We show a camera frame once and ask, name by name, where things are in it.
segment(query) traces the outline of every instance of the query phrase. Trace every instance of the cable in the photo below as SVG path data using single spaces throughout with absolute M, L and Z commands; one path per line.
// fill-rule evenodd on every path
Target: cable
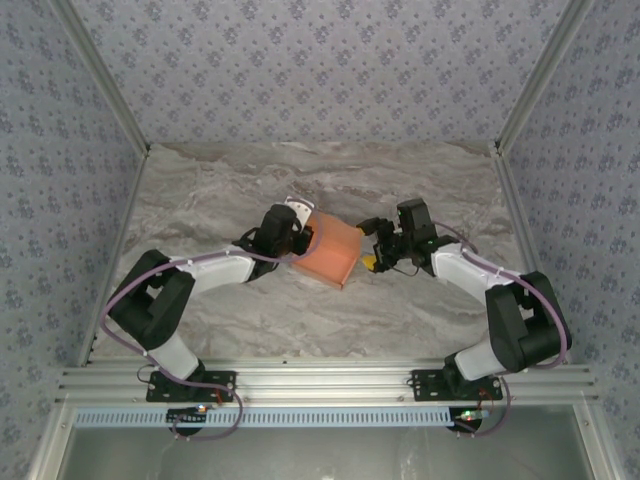
M 538 480 L 545 480 L 545 477 L 539 474 L 533 467 L 531 467 L 530 465 L 527 465 L 525 462 L 523 462 L 518 457 L 513 455 L 513 453 L 510 452 L 509 449 L 501 447 L 499 444 L 496 444 L 496 442 L 485 442 L 485 443 L 480 442 L 480 445 L 483 445 L 482 448 L 485 448 L 487 450 L 485 456 L 494 456 L 497 453 L 496 451 L 500 451 L 502 455 L 504 455 L 505 457 L 509 457 L 515 463 L 517 463 L 518 465 L 523 467 L 525 470 L 527 470 L 529 473 L 531 473 L 531 475 L 534 478 L 537 478 Z
M 540 292 L 540 290 L 535 288 L 529 282 L 521 279 L 517 275 L 513 275 L 509 272 L 505 272 L 501 268 L 496 268 L 493 265 L 489 265 L 481 260 L 478 260 L 477 258 L 474 258 L 472 255 L 469 255 L 469 253 L 466 251 L 464 247 L 461 249 L 461 251 L 462 251 L 462 256 L 469 263 L 472 263 L 476 267 L 479 267 L 489 273 L 492 273 L 494 275 L 499 275 L 501 277 L 506 278 L 507 280 L 511 280 L 512 282 L 517 283 L 521 287 L 528 290 L 534 297 L 538 299 L 538 301 L 542 304 L 545 310 L 549 312 L 549 315 L 551 315 L 551 318 L 553 319 L 553 323 L 555 323 L 556 328 L 558 329 L 558 335 L 560 336 L 560 353 L 558 354 L 558 357 L 552 362 L 545 363 L 543 365 L 534 365 L 532 368 L 549 369 L 549 368 L 557 367 L 558 365 L 562 364 L 562 362 L 564 361 L 564 357 L 567 355 L 567 343 L 568 343 L 567 333 L 564 331 L 564 325 L 562 324 L 560 315 L 558 314 L 556 309 L 553 308 L 553 305 L 551 305 L 551 302 L 549 302 L 549 300 L 546 299 L 546 297 Z
M 151 382 L 148 380 L 142 380 L 140 378 L 140 372 L 142 371 L 143 368 L 147 368 L 147 367 L 153 367 L 153 363 L 147 363 L 146 365 L 141 366 L 138 371 L 136 372 L 136 378 L 138 379 L 139 382 L 141 383 L 146 383 L 147 385 L 149 385 Z
M 549 315 L 551 315 L 551 318 L 553 319 L 553 323 L 556 325 L 556 328 L 558 329 L 558 335 L 560 336 L 560 353 L 558 357 L 552 362 L 546 363 L 543 365 L 534 365 L 533 368 L 549 369 L 549 368 L 554 368 L 560 365 L 564 361 L 565 356 L 567 355 L 567 344 L 568 344 L 567 334 L 564 330 L 564 325 L 562 324 L 560 315 L 558 314 L 556 309 L 553 307 L 553 305 L 551 305 L 549 300 L 547 300 L 546 297 L 529 282 L 522 280 L 520 277 L 513 275 L 509 272 L 505 272 L 500 267 L 495 267 L 493 265 L 483 262 L 480 259 L 474 258 L 474 256 L 470 255 L 465 247 L 469 248 L 474 254 L 478 253 L 478 248 L 475 245 L 473 245 L 471 242 L 469 242 L 469 240 L 464 235 L 456 231 L 454 228 L 441 222 L 434 221 L 433 223 L 446 230 L 449 230 L 458 238 L 458 240 L 460 240 L 460 243 L 461 243 L 460 251 L 462 253 L 462 256 L 469 263 L 475 265 L 478 268 L 481 268 L 486 272 L 489 272 L 494 275 L 499 275 L 501 277 L 506 278 L 507 280 L 511 280 L 512 282 L 517 283 L 521 287 L 528 290 L 534 297 L 538 299 L 538 301 L 542 304 L 545 310 L 549 312 Z
M 407 277 L 415 277 L 420 272 L 420 267 L 416 267 L 416 271 L 413 273 L 403 272 L 402 270 L 396 267 L 391 267 L 391 270 L 395 270 L 396 272 L 406 275 Z
M 291 199 L 291 200 L 293 200 L 295 202 L 302 203 L 303 205 L 307 206 L 311 210 L 312 215 L 315 214 L 314 206 L 311 203 L 307 202 L 306 200 L 299 199 L 299 198 L 294 198 L 294 199 Z M 317 219 L 316 220 L 317 220 L 317 222 L 316 222 L 316 224 L 317 224 L 316 225 L 317 226 L 317 232 L 316 232 L 316 234 L 313 236 L 313 238 L 311 240 L 312 241 L 312 246 L 303 255 L 296 256 L 296 257 L 271 258 L 271 257 L 266 257 L 264 255 L 259 255 L 257 253 L 246 252 L 244 250 L 223 250 L 223 251 L 218 251 L 218 252 L 213 252 L 213 253 L 205 253 L 205 254 L 202 254 L 202 255 L 197 255 L 197 256 L 191 257 L 191 258 L 173 260 L 173 261 L 167 262 L 167 263 L 165 263 L 163 265 L 160 265 L 160 266 L 158 266 L 156 268 L 152 268 L 151 270 L 149 270 L 149 271 L 145 272 L 144 274 L 140 275 L 138 278 L 136 278 L 131 283 L 126 285 L 117 294 L 115 294 L 113 297 L 111 297 L 111 299 L 107 302 L 107 304 L 102 309 L 102 312 L 100 312 L 100 320 L 99 320 L 100 328 L 102 328 L 102 330 L 104 331 L 105 334 L 107 334 L 108 337 L 110 337 L 111 339 L 115 340 L 120 345 L 124 346 L 125 348 L 128 348 L 132 352 L 137 353 L 138 355 L 142 355 L 143 357 L 145 357 L 153 366 L 158 367 L 158 371 L 161 372 L 165 377 L 167 377 L 172 382 L 178 383 L 180 385 L 185 385 L 187 387 L 211 388 L 211 389 L 215 389 L 215 390 L 222 390 L 223 392 L 226 392 L 226 393 L 230 394 L 236 400 L 236 402 L 238 403 L 238 416 L 236 417 L 236 420 L 233 423 L 233 425 L 231 425 L 225 431 L 223 431 L 221 433 L 218 433 L 218 434 L 215 434 L 215 435 L 205 435 L 205 436 L 197 436 L 197 437 L 184 437 L 182 435 L 179 435 L 176 432 L 175 428 L 173 428 L 173 431 L 174 431 L 174 434 L 176 435 L 176 438 L 189 439 L 190 441 L 202 442 L 202 441 L 208 441 L 208 440 L 219 440 L 219 439 L 228 437 L 229 435 L 231 435 L 233 432 L 235 432 L 238 429 L 238 427 L 240 426 L 240 422 L 242 421 L 242 416 L 243 416 L 243 412 L 244 412 L 244 405 L 242 403 L 242 399 L 236 393 L 235 390 L 233 390 L 231 388 L 228 388 L 226 385 L 219 385 L 219 384 L 216 384 L 216 383 L 190 382 L 188 380 L 183 380 L 183 379 L 178 378 L 175 375 L 171 374 L 169 371 L 165 370 L 158 363 L 158 361 L 155 358 L 153 358 L 151 355 L 149 355 L 148 352 L 146 352 L 145 350 L 143 350 L 139 346 L 136 346 L 134 343 L 131 343 L 128 340 L 125 340 L 124 338 L 120 337 L 115 332 L 113 332 L 106 324 L 107 315 L 109 314 L 111 309 L 115 305 L 118 304 L 118 302 L 120 300 L 122 300 L 125 296 L 127 296 L 127 294 L 129 292 L 131 292 L 134 288 L 136 288 L 142 282 L 144 282 L 148 278 L 151 278 L 151 277 L 153 277 L 153 276 L 155 276 L 155 275 L 157 275 L 159 273 L 162 273 L 165 270 L 169 270 L 171 268 L 180 267 L 180 266 L 191 264 L 191 263 L 204 262 L 204 261 L 213 260 L 213 259 L 216 259 L 216 258 L 233 257 L 233 256 L 249 257 L 249 258 L 253 258 L 254 260 L 261 260 L 261 261 L 264 261 L 264 262 L 271 262 L 271 263 L 293 263 L 293 262 L 297 262 L 298 260 L 301 260 L 303 258 L 306 258 L 309 255 L 313 254 L 313 252 L 315 252 L 315 250 L 318 248 L 318 245 L 320 245 L 320 240 L 322 239 L 323 227 L 322 227 L 322 220 L 320 218 L 320 215 L 317 215 Z
M 453 236 L 456 237 L 458 240 L 460 240 L 460 243 L 468 246 L 471 251 L 473 251 L 473 253 L 478 253 L 478 247 L 476 247 L 471 240 L 469 240 L 467 237 L 465 237 L 462 233 L 460 233 L 458 230 L 456 230 L 453 227 L 450 227 L 449 225 L 442 223 L 442 222 L 437 222 L 435 220 L 433 220 L 431 223 L 433 223 L 434 225 L 437 225 L 441 228 L 444 228 L 445 230 L 449 230 L 451 233 L 453 233 Z
M 160 453 L 157 455 L 157 459 L 154 461 L 148 461 L 150 465 L 157 465 L 158 470 L 154 471 L 153 469 L 150 469 L 147 472 L 147 477 L 146 480 L 158 480 L 158 478 L 160 477 L 160 474 L 162 473 L 162 460 L 164 458 L 164 454 L 167 453 L 167 451 L 169 451 L 169 449 L 174 446 L 176 444 L 176 442 L 174 440 L 170 441 L 167 445 L 165 445 L 162 450 L 160 450 Z
M 504 385 L 504 391 L 507 396 L 507 406 L 505 408 L 504 415 L 502 415 L 502 418 L 498 420 L 498 423 L 496 423 L 489 430 L 485 430 L 483 432 L 477 432 L 473 427 L 470 427 L 469 425 L 462 423 L 458 420 L 455 420 L 453 423 L 455 423 L 461 428 L 464 428 L 465 430 L 468 430 L 470 432 L 470 435 L 473 437 L 486 437 L 487 435 L 491 435 L 492 433 L 495 433 L 498 430 L 500 430 L 502 427 L 504 427 L 504 424 L 507 422 L 507 419 L 511 414 L 511 391 L 509 390 L 509 384 L 504 379 L 504 377 L 500 377 L 500 381 Z
M 493 413 L 493 407 L 494 407 L 494 401 L 493 401 L 493 397 L 491 396 L 491 394 L 484 388 L 479 388 L 478 392 L 480 393 L 480 396 L 484 396 L 487 397 L 489 400 L 491 400 L 491 408 L 489 409 L 489 415 L 491 415 Z M 482 400 L 480 400 L 478 402 L 478 408 L 482 407 Z

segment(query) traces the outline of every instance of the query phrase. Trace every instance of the aluminum frame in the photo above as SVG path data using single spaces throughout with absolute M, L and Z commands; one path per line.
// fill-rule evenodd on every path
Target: aluminum frame
M 140 183 L 142 181 L 142 173 L 144 172 L 144 167 L 147 164 L 147 159 L 149 155 L 145 153 L 140 158 L 138 162 L 138 168 L 136 169 L 136 173 L 133 180 L 133 186 L 131 188 L 131 192 L 129 193 L 129 198 L 127 199 L 127 204 L 125 206 L 125 211 L 122 216 L 122 222 L 120 224 L 120 229 L 116 235 L 116 241 L 114 244 L 113 252 L 111 252 L 111 257 L 109 258 L 109 263 L 107 264 L 107 271 L 105 277 L 100 285 L 100 292 L 98 293 L 98 298 L 96 299 L 96 303 L 91 311 L 91 317 L 89 321 L 89 326 L 87 333 L 85 334 L 84 340 L 82 342 L 82 347 L 80 347 L 80 354 L 78 356 L 77 364 L 78 365 L 86 365 L 89 361 L 89 356 L 91 355 L 93 342 L 96 339 L 96 331 L 98 329 L 98 319 L 100 316 L 100 312 L 107 304 L 109 300 L 109 296 L 111 293 L 111 285 L 113 284 L 113 279 L 116 274 L 116 269 L 118 268 L 118 262 L 120 261 L 120 255 L 122 254 L 122 249 L 124 248 L 124 241 L 126 239 L 127 229 L 129 228 L 129 223 L 131 221 L 131 215 L 133 214 L 133 208 L 136 203 L 136 198 L 138 196 L 138 190 L 140 189 Z
M 394 407 L 399 411 L 425 405 L 413 400 L 412 390 L 406 384 L 409 372 L 443 365 L 442 360 L 330 358 L 204 359 L 204 363 L 210 369 L 238 372 L 237 391 L 247 409 Z M 139 409 L 141 412 L 148 409 L 150 404 L 144 400 L 146 385 L 138 382 L 135 376 L 143 365 L 143 359 L 112 359 L 65 369 L 55 395 L 56 408 L 28 478 L 57 477 L 79 410 L 85 407 L 107 407 L 112 411 Z M 531 369 L 507 378 L 514 408 L 573 405 L 596 478 L 624 478 L 588 366 Z M 498 405 L 504 403 L 504 400 L 497 402 Z M 189 404 L 158 403 L 153 407 L 180 405 Z M 469 405 L 469 402 L 429 402 L 429 406 L 461 405 Z
M 127 136 L 138 155 L 147 151 L 147 143 L 135 116 L 118 89 L 111 72 L 98 53 L 91 35 L 82 22 L 80 15 L 70 0 L 49 0 L 52 10 L 58 16 L 60 23 L 67 32 L 69 41 L 76 47 L 78 55 L 93 77 L 96 86 L 102 92 L 105 101 L 118 119 L 124 134 Z
M 567 3 L 498 136 L 501 154 L 509 152 L 526 125 L 593 3 L 594 0 L 570 0 Z

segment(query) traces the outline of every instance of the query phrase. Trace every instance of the wall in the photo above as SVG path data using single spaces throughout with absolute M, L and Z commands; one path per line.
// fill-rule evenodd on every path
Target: wall
M 153 142 L 495 138 L 566 0 L 73 0 Z
M 510 153 L 529 223 L 640 478 L 640 5 L 596 1 Z
M 76 361 L 137 164 L 45 0 L 0 6 L 0 478 Z

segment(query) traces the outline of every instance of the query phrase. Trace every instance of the glass panel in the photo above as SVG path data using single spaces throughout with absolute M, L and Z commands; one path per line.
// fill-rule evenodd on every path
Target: glass panel
M 592 479 L 573 409 L 520 407 L 494 436 L 444 428 L 240 429 L 176 442 L 164 429 L 76 429 L 61 480 Z

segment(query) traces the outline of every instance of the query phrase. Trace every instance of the black mounting bracket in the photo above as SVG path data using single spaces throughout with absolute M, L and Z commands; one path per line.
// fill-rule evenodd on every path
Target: black mounting bracket
M 174 423 L 194 423 L 202 425 L 207 420 L 207 414 L 199 413 L 196 407 L 189 408 L 170 408 L 167 410 L 167 414 L 164 417 L 165 422 L 169 425 L 169 428 L 173 430 Z M 194 427 L 178 427 L 176 426 L 176 433 L 183 437 L 190 437 L 202 430 L 201 426 Z
M 197 381 L 199 383 L 217 383 L 235 390 L 237 378 L 237 373 L 233 371 L 207 370 L 202 372 Z M 220 401 L 230 403 L 233 401 L 233 396 L 223 390 L 186 387 L 172 382 L 161 372 L 153 372 L 149 378 L 147 387 L 147 402 L 149 403 L 218 403 Z
M 416 402 L 488 400 L 486 395 L 483 395 L 483 390 L 494 400 L 502 400 L 500 380 L 493 376 L 470 382 L 469 385 L 473 385 L 473 388 L 469 388 L 464 396 L 453 393 L 442 370 L 413 370 L 407 385 L 413 389 L 413 399 Z

